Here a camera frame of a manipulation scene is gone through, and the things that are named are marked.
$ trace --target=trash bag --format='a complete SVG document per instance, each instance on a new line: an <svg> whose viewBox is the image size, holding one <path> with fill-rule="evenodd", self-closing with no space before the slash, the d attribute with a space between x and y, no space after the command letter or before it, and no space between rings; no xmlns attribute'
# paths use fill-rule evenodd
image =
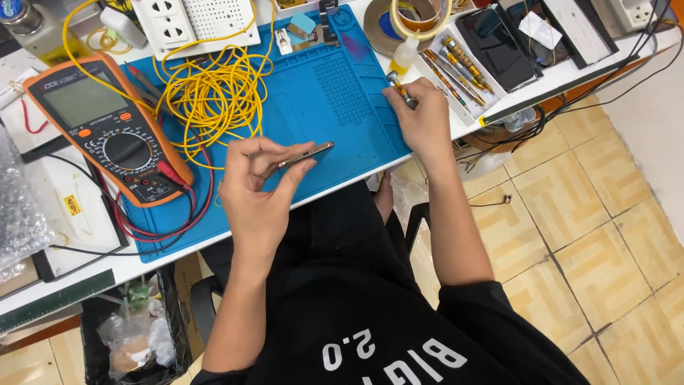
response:
<svg viewBox="0 0 684 385"><path fill-rule="evenodd" d="M109 347L105 346L98 334L98 328L116 313L120 305L110 300L94 297L81 303L81 337L83 339L83 358L85 361L85 383L87 385L167 385L181 377L192 364L192 355L187 341L187 330L178 291L174 282L174 264L163 266L145 276L149 280L157 274L161 299L166 308L166 321L171 332L175 359L169 367L151 361L135 371L128 372L120 380L109 376ZM123 299L118 288L104 294Z"/></svg>

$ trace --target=gold smartphone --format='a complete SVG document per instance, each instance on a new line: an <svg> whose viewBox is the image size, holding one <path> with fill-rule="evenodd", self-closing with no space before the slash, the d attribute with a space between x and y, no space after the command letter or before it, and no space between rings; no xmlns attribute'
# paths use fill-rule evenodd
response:
<svg viewBox="0 0 684 385"><path fill-rule="evenodd" d="M299 153L293 157L287 158L282 162L278 163L278 170L284 169L285 167L293 166L305 159L314 158L316 162L320 162L328 152L335 146L333 142L325 142L322 145L313 147L312 149L306 150L303 153Z"/></svg>

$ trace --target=black t-shirt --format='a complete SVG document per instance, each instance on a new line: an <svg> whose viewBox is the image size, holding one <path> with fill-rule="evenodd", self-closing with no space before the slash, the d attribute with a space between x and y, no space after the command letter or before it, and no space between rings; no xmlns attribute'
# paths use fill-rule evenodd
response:
<svg viewBox="0 0 684 385"><path fill-rule="evenodd" d="M588 384L499 282L445 286L439 308L382 277L303 266L268 287L264 347L200 384Z"/></svg>

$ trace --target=blue silicone mat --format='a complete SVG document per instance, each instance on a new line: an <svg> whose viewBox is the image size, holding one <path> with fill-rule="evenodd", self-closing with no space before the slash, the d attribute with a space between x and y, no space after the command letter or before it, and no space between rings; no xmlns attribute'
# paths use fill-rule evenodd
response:
<svg viewBox="0 0 684 385"><path fill-rule="evenodd" d="M317 11L307 12L306 15L316 24L320 23ZM297 189L293 203L410 153L402 139L397 117L381 93L388 86L384 71L351 9L348 5L341 5L328 20L331 31L337 33L340 47L320 44L282 56L274 41L269 56L274 63L274 72L264 78L268 89L268 98L263 103L264 136L282 145L310 140L319 144L331 140L335 144L330 153L308 172ZM289 19L276 21L274 29L284 28L288 24ZM265 55L270 40L270 26L260 26L259 34L261 44L249 47L248 52ZM345 47L344 42L351 42L353 47ZM181 62L173 60L166 65L170 67ZM150 58L131 64L162 86ZM132 80L133 76L125 66L122 67ZM175 119L164 116L163 130L171 141L181 141L183 126ZM234 132L249 136L246 127ZM231 138L224 135L224 140ZM214 144L209 147L209 152L214 165L224 166L226 147ZM209 171L192 163L189 165L195 175L193 189L200 201L199 206L209 189ZM223 171L215 172L215 192L204 217L173 246L158 253L140 256L142 262L151 262L230 229L223 208L214 204L218 182L223 174ZM271 177L264 190L272 190L281 175L276 173ZM157 233L178 228L187 219L189 209L187 200L183 198L154 208L137 208L128 201L124 201L124 206L133 224ZM141 252L151 251L168 242L137 242L137 248Z"/></svg>

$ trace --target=person's left hand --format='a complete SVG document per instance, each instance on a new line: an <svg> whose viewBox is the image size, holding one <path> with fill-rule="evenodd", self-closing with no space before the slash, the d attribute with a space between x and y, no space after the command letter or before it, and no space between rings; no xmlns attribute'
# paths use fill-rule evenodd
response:
<svg viewBox="0 0 684 385"><path fill-rule="evenodd" d="M264 278L268 275L287 229L292 196L316 161L305 160L290 167L275 190L261 189L278 162L314 146L308 142L284 147L264 137L229 142L219 196L233 232L233 266L249 266Z"/></svg>

